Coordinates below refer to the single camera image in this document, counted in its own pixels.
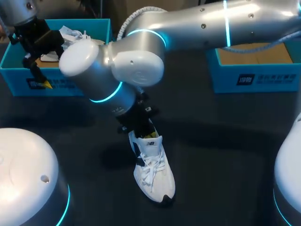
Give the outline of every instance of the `robotic arm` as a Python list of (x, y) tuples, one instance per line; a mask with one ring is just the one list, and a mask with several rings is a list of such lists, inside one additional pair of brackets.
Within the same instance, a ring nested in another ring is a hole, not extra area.
[(151, 111), (133, 86), (161, 80), (166, 52), (278, 40), (301, 30), (301, 6), (299, 0), (224, 0), (175, 12), (145, 12), (125, 26), (125, 37), (109, 45), (72, 45), (59, 66), (92, 102), (107, 105), (125, 132), (145, 137), (154, 132)]
[[(0, 0), (0, 24), (11, 44), (21, 43), (27, 55), (23, 59), (24, 68), (30, 69), (37, 82), (52, 88), (35, 62), (41, 55), (55, 51), (59, 57), (63, 53), (64, 39), (59, 31), (52, 31), (45, 20), (37, 18), (38, 9), (34, 0)], [(9, 33), (6, 26), (15, 29)]]

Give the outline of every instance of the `white joint cover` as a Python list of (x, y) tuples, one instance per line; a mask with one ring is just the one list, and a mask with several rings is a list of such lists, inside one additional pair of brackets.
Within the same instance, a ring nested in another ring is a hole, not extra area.
[(92, 40), (81, 40), (67, 48), (61, 56), (59, 68), (65, 77), (83, 73), (97, 58), (98, 45)]
[(33, 217), (57, 178), (57, 158), (44, 139), (23, 129), (0, 129), (0, 226), (18, 226)]
[(301, 121), (297, 120), (278, 152), (275, 180), (284, 198), (301, 213)]
[(164, 73), (164, 63), (156, 54), (148, 51), (120, 52), (113, 59), (112, 73), (119, 81), (135, 86), (153, 86)]

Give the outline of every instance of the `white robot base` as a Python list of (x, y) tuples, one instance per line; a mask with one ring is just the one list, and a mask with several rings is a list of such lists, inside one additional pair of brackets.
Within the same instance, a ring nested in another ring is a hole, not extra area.
[(0, 226), (72, 226), (71, 194), (50, 145), (0, 129)]
[(274, 204), (279, 226), (301, 225), (301, 114), (283, 142), (275, 163)]

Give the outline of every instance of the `white cable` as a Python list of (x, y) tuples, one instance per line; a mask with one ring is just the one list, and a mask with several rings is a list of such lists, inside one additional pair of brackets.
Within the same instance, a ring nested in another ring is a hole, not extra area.
[[(135, 11), (134, 13), (132, 13), (123, 23), (123, 25), (121, 26), (120, 31), (118, 32), (117, 35), (117, 40), (122, 39), (124, 32), (126, 31), (127, 26), (139, 15), (141, 15), (142, 13), (145, 12), (153, 12), (153, 11), (157, 11), (157, 12), (166, 12), (166, 10), (162, 9), (162, 8), (158, 8), (158, 7), (153, 7), (153, 6), (146, 6), (143, 7), (141, 9), (138, 9), (137, 11)], [(136, 86), (137, 91), (141, 94), (144, 93), (144, 90), (141, 87)]]
[(298, 31), (298, 32), (294, 32), (292, 34), (289, 34), (287, 36), (284, 36), (283, 38), (275, 41), (275, 42), (272, 42), (266, 46), (262, 46), (262, 47), (258, 47), (258, 48), (253, 48), (253, 49), (235, 49), (235, 48), (230, 48), (230, 47), (224, 47), (222, 49), (226, 50), (226, 51), (229, 51), (229, 52), (232, 52), (232, 53), (242, 53), (242, 54), (245, 54), (245, 53), (255, 53), (255, 52), (259, 52), (259, 51), (264, 51), (264, 50), (267, 50), (269, 48), (272, 48), (274, 47), (275, 45), (278, 45), (280, 43), (283, 43), (285, 41), (288, 41), (290, 39), (293, 39), (293, 38), (296, 38), (296, 37), (299, 37), (301, 36), (301, 31)]

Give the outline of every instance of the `black table surface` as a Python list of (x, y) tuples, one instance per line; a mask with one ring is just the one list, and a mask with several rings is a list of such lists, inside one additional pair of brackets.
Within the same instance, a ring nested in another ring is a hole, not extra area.
[(84, 97), (12, 97), (0, 77), (0, 126), (27, 129), (53, 147), (76, 226), (273, 225), (274, 160), (299, 93), (214, 94), (202, 51), (168, 55), (162, 82), (147, 92), (161, 110), (153, 122), (176, 181), (169, 208), (143, 195), (127, 136)]

